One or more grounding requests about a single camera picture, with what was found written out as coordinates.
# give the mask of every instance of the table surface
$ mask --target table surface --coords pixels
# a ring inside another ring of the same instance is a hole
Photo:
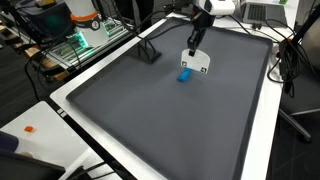
[[[25,126],[33,126],[31,133],[24,131]],[[19,139],[16,153],[29,152],[34,158],[62,166],[66,173],[60,180],[66,179],[76,168],[83,165],[89,168],[103,160],[74,132],[71,127],[44,101],[24,112],[1,131]],[[113,170],[104,165],[89,173],[96,177]],[[117,174],[101,180],[119,180]]]
[[[269,0],[267,2],[276,3],[275,0]],[[298,3],[299,0],[290,0],[285,5],[287,21],[290,27],[294,26]],[[175,14],[171,14],[170,16],[181,17]],[[155,28],[160,26],[163,22],[165,22],[165,20],[159,21],[151,28],[143,32],[141,36],[148,35]],[[250,28],[250,25],[248,24],[243,25],[246,28]],[[217,19],[214,23],[214,26],[229,28],[243,32],[240,28],[238,28],[239,25],[229,18],[223,18],[219,20]],[[279,28],[278,30],[285,35],[291,34],[291,32],[288,29]],[[281,37],[275,34],[268,27],[263,27],[261,31],[275,37],[276,39],[281,40]],[[74,78],[72,81],[70,81],[69,83],[52,93],[50,97],[64,111],[66,111],[80,126],[82,126],[92,137],[94,137],[112,156],[114,156],[124,167],[126,167],[136,178],[148,180],[165,179],[161,174],[159,174],[152,167],[150,167],[144,161],[142,161],[140,158],[134,155],[117,140],[115,140],[110,134],[108,134],[98,125],[90,121],[90,119],[82,115],[66,100],[66,96],[71,91],[73,91],[80,84],[92,77],[94,74],[99,72],[102,68],[107,66],[110,62],[112,62],[118,56],[127,51],[138,41],[138,38],[134,38],[133,40],[129,41],[127,44],[117,49],[112,54],[108,55],[103,60],[101,60],[100,62],[98,62],[97,64],[95,64],[94,66],[92,66],[91,68]],[[272,55],[270,57],[269,67],[272,66],[274,62],[275,57],[274,55]],[[260,180],[265,179],[266,177],[281,92],[281,85],[269,81],[265,76],[262,85],[262,90],[260,92],[260,98],[255,114],[254,123],[252,126],[250,141],[242,172],[243,180]]]

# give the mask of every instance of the computer screen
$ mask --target computer screen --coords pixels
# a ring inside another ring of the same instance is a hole
[[[1,180],[57,180],[64,173],[64,167],[0,150]]]

